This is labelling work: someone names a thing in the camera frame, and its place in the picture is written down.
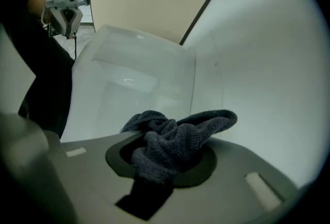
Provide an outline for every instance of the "microfiber towel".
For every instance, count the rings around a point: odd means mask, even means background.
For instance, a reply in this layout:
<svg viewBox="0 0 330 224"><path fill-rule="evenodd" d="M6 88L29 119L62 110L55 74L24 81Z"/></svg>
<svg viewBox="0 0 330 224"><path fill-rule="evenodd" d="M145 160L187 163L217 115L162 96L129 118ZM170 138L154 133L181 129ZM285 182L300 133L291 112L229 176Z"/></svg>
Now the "microfiber towel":
<svg viewBox="0 0 330 224"><path fill-rule="evenodd" d="M227 130L236 122L236 114L229 110L205 111L178 122L148 110L134 115L121 131L147 131L147 147L134 150L131 164L138 177L167 184L183 171L212 134Z"/></svg>

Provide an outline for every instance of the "gray cloth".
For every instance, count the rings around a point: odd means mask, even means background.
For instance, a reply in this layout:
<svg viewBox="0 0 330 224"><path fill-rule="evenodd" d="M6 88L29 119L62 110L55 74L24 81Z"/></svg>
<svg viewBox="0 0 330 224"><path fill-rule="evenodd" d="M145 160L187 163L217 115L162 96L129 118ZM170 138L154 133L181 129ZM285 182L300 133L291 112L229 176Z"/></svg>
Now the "gray cloth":
<svg viewBox="0 0 330 224"><path fill-rule="evenodd" d="M144 137L147 147L137 148L131 163L139 177L165 184L183 171L212 134L227 130L236 122L236 114L229 110L205 111L178 122L148 110L134 115L122 132L148 131Z"/></svg>

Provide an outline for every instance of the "white strip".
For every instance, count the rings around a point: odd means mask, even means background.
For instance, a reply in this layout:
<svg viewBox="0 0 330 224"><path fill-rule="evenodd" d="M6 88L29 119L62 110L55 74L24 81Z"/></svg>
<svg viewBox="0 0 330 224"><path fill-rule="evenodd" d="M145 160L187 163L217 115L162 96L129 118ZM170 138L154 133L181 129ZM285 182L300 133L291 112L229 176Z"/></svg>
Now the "white strip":
<svg viewBox="0 0 330 224"><path fill-rule="evenodd" d="M245 176L245 180L255 193L261 206L268 212L277 208L281 204L280 198L273 190L264 182L257 172L249 173Z"/></svg>
<svg viewBox="0 0 330 224"><path fill-rule="evenodd" d="M77 155L83 154L85 152L87 152L85 148L79 148L79 149L67 152L67 156L68 157L77 156Z"/></svg>

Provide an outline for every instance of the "translucent plastic bin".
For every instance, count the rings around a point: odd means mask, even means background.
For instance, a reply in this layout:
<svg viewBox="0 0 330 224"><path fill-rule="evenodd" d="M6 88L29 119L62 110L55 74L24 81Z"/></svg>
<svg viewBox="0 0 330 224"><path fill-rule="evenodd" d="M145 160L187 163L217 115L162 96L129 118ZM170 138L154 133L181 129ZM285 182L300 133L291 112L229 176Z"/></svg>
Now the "translucent plastic bin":
<svg viewBox="0 0 330 224"><path fill-rule="evenodd" d="M73 67L62 141L117 134L135 114L190 114L195 52L139 31L101 27Z"/></svg>

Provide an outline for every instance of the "person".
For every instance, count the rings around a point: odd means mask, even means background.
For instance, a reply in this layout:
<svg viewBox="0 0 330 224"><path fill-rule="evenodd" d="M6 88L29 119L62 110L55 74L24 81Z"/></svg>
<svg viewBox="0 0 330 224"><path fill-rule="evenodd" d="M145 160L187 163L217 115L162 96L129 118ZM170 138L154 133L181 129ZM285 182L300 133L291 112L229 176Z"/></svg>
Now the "person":
<svg viewBox="0 0 330 224"><path fill-rule="evenodd" d="M36 76L19 114L61 137L70 110L74 60L40 23L44 3L45 0L2 0L0 20ZM46 12L44 21L50 18Z"/></svg>

